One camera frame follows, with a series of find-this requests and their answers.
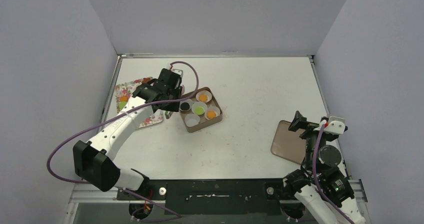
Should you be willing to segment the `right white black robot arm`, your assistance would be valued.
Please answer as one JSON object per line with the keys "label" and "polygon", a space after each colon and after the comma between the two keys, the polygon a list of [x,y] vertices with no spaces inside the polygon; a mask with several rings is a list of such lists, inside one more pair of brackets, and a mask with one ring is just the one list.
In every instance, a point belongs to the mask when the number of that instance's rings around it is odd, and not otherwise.
{"label": "right white black robot arm", "polygon": [[365,224],[349,178],[339,168],[342,154],[330,145],[348,130],[345,119],[324,116],[314,123],[297,111],[288,130],[302,130],[306,147],[300,168],[284,177],[283,193],[300,201],[319,224]]}

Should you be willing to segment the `pink cat paw tongs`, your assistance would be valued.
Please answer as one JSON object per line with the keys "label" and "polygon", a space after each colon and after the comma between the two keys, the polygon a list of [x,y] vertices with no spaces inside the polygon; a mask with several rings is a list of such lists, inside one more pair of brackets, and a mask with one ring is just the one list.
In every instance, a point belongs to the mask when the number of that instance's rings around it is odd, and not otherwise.
{"label": "pink cat paw tongs", "polygon": [[[185,93],[185,86],[184,86],[184,85],[182,85],[182,88],[181,88],[181,95],[184,95],[184,93]],[[165,118],[166,118],[166,119],[170,119],[170,118],[171,118],[171,116],[172,116],[172,114],[173,114],[173,112],[171,112],[171,111],[166,111],[166,112],[164,113],[164,116],[165,116]]]}

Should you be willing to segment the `black round cookie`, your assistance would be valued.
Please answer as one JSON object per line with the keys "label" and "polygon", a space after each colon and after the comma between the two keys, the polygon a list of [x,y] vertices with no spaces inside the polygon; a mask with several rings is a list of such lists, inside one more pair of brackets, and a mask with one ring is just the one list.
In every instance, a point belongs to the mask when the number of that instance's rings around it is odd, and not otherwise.
{"label": "black round cookie", "polygon": [[180,111],[181,112],[187,112],[189,110],[191,110],[191,105],[188,102],[183,102],[180,104]]}

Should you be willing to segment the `orange round cookie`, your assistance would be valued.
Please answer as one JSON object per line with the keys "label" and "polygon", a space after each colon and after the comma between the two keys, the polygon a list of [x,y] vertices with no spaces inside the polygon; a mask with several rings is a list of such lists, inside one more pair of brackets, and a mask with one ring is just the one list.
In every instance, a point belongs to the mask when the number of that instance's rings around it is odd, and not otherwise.
{"label": "orange round cookie", "polygon": [[201,102],[207,103],[209,98],[206,94],[201,94],[201,95],[199,95],[198,100],[201,101]]}

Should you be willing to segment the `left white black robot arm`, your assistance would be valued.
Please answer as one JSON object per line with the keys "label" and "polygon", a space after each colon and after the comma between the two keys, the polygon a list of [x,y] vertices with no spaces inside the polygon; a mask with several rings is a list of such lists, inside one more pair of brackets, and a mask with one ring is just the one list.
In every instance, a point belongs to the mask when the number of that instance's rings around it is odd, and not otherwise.
{"label": "left white black robot arm", "polygon": [[117,167],[113,160],[130,135],[157,110],[178,111],[183,71],[162,69],[159,77],[137,86],[115,121],[72,151],[75,173],[103,192],[113,187],[130,189],[137,199],[149,194],[145,175]]}

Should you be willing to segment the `orange flower cookie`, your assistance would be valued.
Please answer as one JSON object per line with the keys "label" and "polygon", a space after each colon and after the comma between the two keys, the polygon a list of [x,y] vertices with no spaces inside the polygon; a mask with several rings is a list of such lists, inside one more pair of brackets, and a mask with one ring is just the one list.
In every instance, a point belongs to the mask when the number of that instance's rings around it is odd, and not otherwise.
{"label": "orange flower cookie", "polygon": [[217,116],[217,113],[215,111],[208,111],[206,112],[206,117],[208,120],[213,119]]}

